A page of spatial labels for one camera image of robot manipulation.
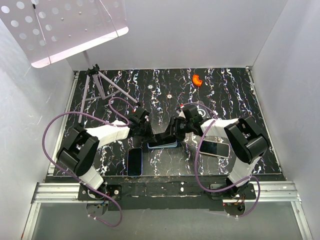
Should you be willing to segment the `blue phone case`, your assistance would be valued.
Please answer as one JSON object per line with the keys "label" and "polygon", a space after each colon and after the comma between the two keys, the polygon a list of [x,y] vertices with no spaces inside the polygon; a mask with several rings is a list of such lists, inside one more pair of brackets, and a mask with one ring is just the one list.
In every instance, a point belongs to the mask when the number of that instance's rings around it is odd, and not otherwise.
{"label": "blue phone case", "polygon": [[148,143],[147,147],[149,149],[169,149],[169,148],[176,148],[178,146],[178,142],[172,142],[172,143],[168,143],[168,144],[162,144],[162,145],[158,145],[155,143]]}

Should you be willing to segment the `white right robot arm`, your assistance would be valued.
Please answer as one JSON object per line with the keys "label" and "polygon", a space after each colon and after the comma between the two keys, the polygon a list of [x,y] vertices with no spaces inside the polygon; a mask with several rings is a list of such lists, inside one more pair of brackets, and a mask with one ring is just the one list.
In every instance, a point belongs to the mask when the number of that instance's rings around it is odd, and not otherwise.
{"label": "white right robot arm", "polygon": [[171,117],[165,132],[159,134],[157,141],[183,141],[188,133],[193,133],[200,137],[198,146],[201,147],[205,137],[227,138],[236,159],[227,176],[226,187],[209,189],[201,183],[198,185],[206,192],[226,191],[230,198],[237,199],[245,192],[244,186],[252,179],[257,162],[271,146],[269,137],[249,115],[229,120],[218,119],[216,116],[203,118],[198,112],[198,106],[195,102],[182,104],[178,116]]}

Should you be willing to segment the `lilac phone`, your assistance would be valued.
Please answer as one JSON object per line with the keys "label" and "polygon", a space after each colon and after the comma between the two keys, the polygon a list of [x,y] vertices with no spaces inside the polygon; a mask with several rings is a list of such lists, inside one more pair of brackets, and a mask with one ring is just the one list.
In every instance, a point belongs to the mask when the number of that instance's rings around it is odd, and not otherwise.
{"label": "lilac phone", "polygon": [[165,137],[158,137],[156,141],[149,142],[147,146],[149,148],[155,148],[163,145],[171,145],[176,142],[175,136],[165,136]]}

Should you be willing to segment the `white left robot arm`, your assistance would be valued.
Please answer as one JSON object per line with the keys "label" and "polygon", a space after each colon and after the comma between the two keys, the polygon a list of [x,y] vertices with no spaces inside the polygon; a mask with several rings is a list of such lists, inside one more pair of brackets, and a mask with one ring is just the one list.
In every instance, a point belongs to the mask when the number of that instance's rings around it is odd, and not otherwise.
{"label": "white left robot arm", "polygon": [[149,115],[147,110],[137,107],[126,116],[128,125],[119,120],[87,129],[77,125],[62,142],[56,158],[89,188],[89,194],[95,200],[101,200],[107,191],[103,178],[93,167],[97,150],[110,143],[136,136],[144,141],[153,141],[155,135]]}

